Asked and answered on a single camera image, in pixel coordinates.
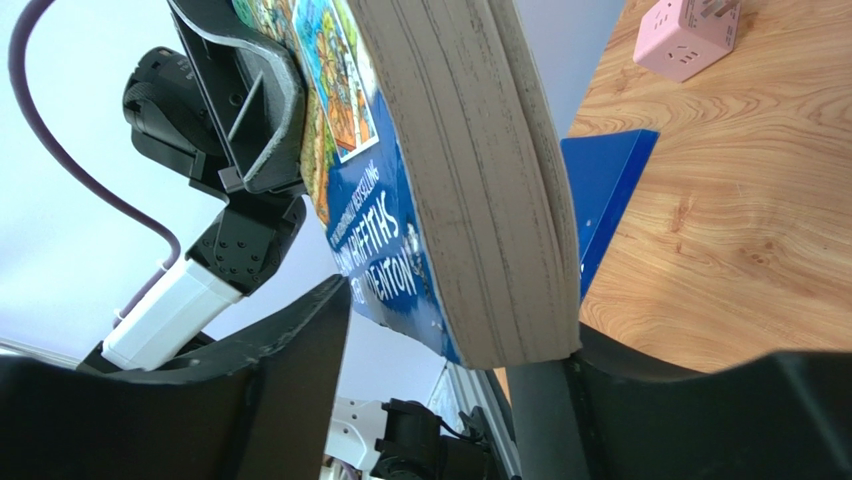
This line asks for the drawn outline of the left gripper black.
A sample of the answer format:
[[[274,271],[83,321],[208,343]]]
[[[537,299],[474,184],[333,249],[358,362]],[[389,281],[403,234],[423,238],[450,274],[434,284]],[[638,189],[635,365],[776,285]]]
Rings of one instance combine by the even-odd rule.
[[[160,46],[139,60],[122,97],[134,148],[218,200],[228,163],[249,193],[301,193],[307,92],[293,55],[229,1],[169,6],[189,59]]]

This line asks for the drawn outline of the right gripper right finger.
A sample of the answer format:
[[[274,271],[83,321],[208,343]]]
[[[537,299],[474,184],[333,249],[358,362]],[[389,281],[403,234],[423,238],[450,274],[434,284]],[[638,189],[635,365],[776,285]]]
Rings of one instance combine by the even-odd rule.
[[[526,479],[847,479],[851,356],[777,351],[700,373],[590,327],[506,371]]]

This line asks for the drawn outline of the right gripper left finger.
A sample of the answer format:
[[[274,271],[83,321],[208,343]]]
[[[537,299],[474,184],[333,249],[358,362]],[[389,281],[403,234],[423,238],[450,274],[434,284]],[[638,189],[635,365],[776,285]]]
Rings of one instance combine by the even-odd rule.
[[[5,479],[316,479],[349,324],[334,275],[163,370],[1,361]]]

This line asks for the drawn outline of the blue 91-storey treehouse book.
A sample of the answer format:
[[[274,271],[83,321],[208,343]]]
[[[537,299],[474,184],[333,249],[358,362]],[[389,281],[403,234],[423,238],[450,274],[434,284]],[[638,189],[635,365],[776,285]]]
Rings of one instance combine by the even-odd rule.
[[[299,172],[354,310],[469,369],[580,347],[573,201],[513,1],[237,1],[306,85]]]

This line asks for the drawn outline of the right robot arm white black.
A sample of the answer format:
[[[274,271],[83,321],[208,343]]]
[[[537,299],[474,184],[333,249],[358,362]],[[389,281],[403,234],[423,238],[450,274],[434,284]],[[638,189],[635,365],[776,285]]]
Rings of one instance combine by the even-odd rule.
[[[425,406],[335,398],[339,276],[154,371],[1,360],[5,479],[316,479],[334,439],[381,479],[847,479],[851,356],[776,352],[701,374],[585,328],[512,371],[507,435],[483,412],[444,436]]]

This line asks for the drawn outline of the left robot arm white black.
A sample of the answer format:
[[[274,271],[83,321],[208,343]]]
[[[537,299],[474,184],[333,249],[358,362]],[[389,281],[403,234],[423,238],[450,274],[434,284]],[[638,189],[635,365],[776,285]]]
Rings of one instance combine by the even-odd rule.
[[[308,90],[293,55],[229,1],[173,1],[182,50],[139,61],[123,95],[143,156],[223,203],[80,369],[156,370],[206,344],[203,328],[278,270],[306,215]]]

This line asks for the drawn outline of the blue file folder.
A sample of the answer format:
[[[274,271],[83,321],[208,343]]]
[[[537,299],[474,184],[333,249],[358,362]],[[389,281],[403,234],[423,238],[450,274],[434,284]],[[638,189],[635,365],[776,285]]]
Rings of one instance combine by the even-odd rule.
[[[560,141],[577,221],[581,297],[595,278],[658,138],[657,131],[636,129]]]

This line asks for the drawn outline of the pink cube power adapter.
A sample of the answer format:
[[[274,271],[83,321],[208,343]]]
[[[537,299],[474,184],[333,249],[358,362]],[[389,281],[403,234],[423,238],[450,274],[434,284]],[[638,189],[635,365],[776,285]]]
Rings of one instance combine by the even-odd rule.
[[[739,1],[659,1],[641,19],[633,62],[683,83],[734,50],[740,9]]]

